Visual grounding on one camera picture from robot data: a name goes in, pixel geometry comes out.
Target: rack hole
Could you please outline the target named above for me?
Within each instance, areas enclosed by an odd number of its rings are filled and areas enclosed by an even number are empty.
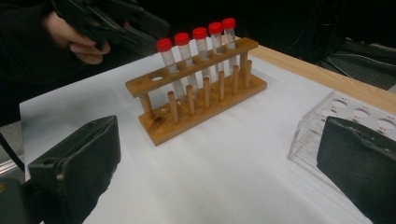
[[[334,109],[344,109],[347,107],[347,103],[340,101],[340,100],[334,100],[332,101],[332,108]]]
[[[354,109],[352,111],[353,115],[356,116],[359,119],[367,119],[368,117],[370,117],[369,112],[363,110],[363,109]]]
[[[379,127],[384,128],[386,130],[396,128],[396,124],[393,121],[388,120],[388,119],[379,119],[376,123],[379,125]]]

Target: plastic container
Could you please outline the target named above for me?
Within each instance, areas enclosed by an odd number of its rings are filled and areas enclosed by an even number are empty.
[[[226,18],[221,21],[224,34],[227,41],[227,49],[235,49],[235,19],[234,18]],[[230,71],[233,71],[233,66],[237,64],[236,56],[232,57],[228,60]]]
[[[192,30],[192,37],[195,39],[198,55],[202,60],[209,60],[209,53],[207,50],[207,31],[205,27],[198,27]],[[202,78],[209,77],[211,83],[212,75],[210,67],[204,68],[202,71]]]
[[[210,37],[212,38],[212,46],[213,46],[213,53],[215,54],[222,54],[222,40],[221,34],[223,32],[223,27],[221,22],[214,21],[209,24],[209,33]],[[216,74],[219,75],[219,71],[224,71],[224,62],[217,63],[215,65]]]
[[[161,53],[163,57],[163,63],[168,68],[169,73],[177,73],[178,69],[175,62],[175,57],[172,52],[172,42],[169,38],[162,38],[157,41],[157,50]],[[172,83],[173,89],[177,96],[177,99],[184,104],[186,99],[186,94],[183,89],[181,80],[174,81]]]
[[[190,49],[190,36],[187,33],[178,33],[174,37],[175,43],[178,46],[178,50],[180,51],[181,59],[186,64],[186,67],[194,66],[191,57],[191,49]],[[197,77],[195,73],[188,75],[187,80],[190,85],[192,85],[192,91],[194,94],[198,92],[198,83]]]

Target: table surface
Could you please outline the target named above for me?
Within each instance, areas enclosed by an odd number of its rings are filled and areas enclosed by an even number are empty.
[[[157,147],[125,82],[163,67],[159,54],[26,101],[25,163],[83,124],[116,115],[121,162],[84,223],[371,223],[287,154],[300,118],[331,91],[393,114],[396,95],[262,46],[248,57],[265,91]],[[150,93],[154,107],[170,89]]]

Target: red cap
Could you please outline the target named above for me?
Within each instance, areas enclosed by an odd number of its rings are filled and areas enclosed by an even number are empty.
[[[187,33],[178,33],[175,35],[175,43],[178,46],[187,45],[190,42],[189,34]]]
[[[157,50],[159,52],[166,52],[172,48],[172,42],[169,38],[162,38],[157,41]]]
[[[207,38],[207,31],[205,27],[198,27],[192,30],[192,36],[194,39],[205,39]]]
[[[224,29],[233,29],[235,28],[235,19],[234,18],[226,18],[222,20],[222,25]]]
[[[219,21],[214,21],[209,24],[209,33],[212,35],[221,34],[222,32],[222,25]]]

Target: test tube rack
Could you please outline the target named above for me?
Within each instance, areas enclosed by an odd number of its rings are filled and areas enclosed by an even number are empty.
[[[235,45],[235,49],[227,49],[223,45],[223,54],[220,55],[210,50],[208,60],[202,60],[198,55],[192,56],[194,66],[187,67],[184,62],[177,62],[178,72],[175,74],[170,74],[163,67],[125,83],[132,96],[140,99],[144,114],[139,116],[139,120],[155,146],[266,89],[267,83],[251,74],[252,61],[248,60],[248,51],[257,48],[258,43],[249,38],[240,38]],[[176,100],[174,93],[169,91],[169,102],[152,108],[149,99],[151,91],[235,56],[239,56],[239,65],[233,67],[229,76],[225,77],[224,72],[219,72],[218,80],[210,84],[208,78],[204,77],[204,86],[194,95],[191,85],[186,86],[185,103]]]

